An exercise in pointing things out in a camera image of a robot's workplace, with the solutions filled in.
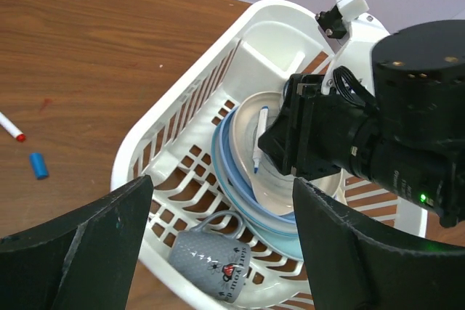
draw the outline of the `mug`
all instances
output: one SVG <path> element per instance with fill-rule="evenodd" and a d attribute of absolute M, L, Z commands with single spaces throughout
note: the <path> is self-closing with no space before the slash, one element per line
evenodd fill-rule
<path fill-rule="evenodd" d="M 220 216 L 234 216 L 238 227 L 230 234 L 205 232 L 206 225 Z M 233 211 L 213 213 L 199 225 L 179 232 L 168 262 L 198 289 L 215 299 L 233 303 L 242 291 L 250 264 L 250 246 L 235 240 L 243 226 Z"/>

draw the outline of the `wooden table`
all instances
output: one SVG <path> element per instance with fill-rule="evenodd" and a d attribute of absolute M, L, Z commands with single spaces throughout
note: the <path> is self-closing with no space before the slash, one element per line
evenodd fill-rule
<path fill-rule="evenodd" d="M 0 236 L 106 194 L 132 125 L 248 5 L 234 0 L 0 0 Z M 50 177 L 28 162 L 44 155 Z M 465 227 L 429 237 L 465 245 Z M 141 264 L 128 309 L 188 309 Z"/>

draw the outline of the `white connector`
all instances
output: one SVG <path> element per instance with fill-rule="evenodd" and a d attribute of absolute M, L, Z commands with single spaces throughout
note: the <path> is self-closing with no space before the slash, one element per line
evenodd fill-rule
<path fill-rule="evenodd" d="M 366 0 L 336 0 L 336 5 L 346 23 L 368 11 Z"/>

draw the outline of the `white marker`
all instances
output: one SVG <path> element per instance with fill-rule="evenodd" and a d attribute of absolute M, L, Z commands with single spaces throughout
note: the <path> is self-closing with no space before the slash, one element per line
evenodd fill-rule
<path fill-rule="evenodd" d="M 0 112 L 0 125 L 2 125 L 9 134 L 13 136 L 18 142 L 24 142 L 26 136 L 24 133 L 19 130 L 18 127 L 14 125 L 8 118 Z"/>
<path fill-rule="evenodd" d="M 255 135 L 255 145 L 254 145 L 254 154 L 252 155 L 252 160 L 254 161 L 254 173 L 256 174 L 259 171 L 260 160 L 262 159 L 262 150 L 259 148 L 259 138 L 267 129 L 267 119 L 268 119 L 268 107 L 265 105 L 259 114 L 259 123 L 256 127 Z"/>

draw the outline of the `stacked dishes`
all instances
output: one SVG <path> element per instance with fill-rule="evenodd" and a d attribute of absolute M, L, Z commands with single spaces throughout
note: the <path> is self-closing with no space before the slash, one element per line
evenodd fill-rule
<path fill-rule="evenodd" d="M 279 254 L 301 261 L 302 251 L 292 208 L 294 178 L 280 175 L 266 155 L 262 156 L 259 171 L 255 174 L 252 160 L 259 111 L 268 107 L 269 126 L 278 116 L 279 104 L 279 93 L 263 92 L 249 97 L 232 110 L 214 132 L 211 156 L 224 194 L 246 219 L 248 228 Z M 341 174 L 318 179 L 313 184 L 343 200 Z M 261 195 L 259 201 L 256 199 L 258 195 Z"/>

